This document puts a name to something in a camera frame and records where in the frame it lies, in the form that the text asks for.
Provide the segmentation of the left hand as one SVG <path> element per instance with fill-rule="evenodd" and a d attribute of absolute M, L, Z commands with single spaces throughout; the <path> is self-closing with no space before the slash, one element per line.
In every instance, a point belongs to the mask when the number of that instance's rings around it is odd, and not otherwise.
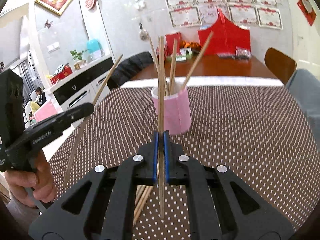
<path fill-rule="evenodd" d="M 11 194 L 22 204 L 35 208 L 25 188 L 33 188 L 33 197 L 44 203 L 56 198 L 56 186 L 50 174 L 50 165 L 43 150 L 35 158 L 36 173 L 27 171 L 8 170 L 4 173 Z"/>

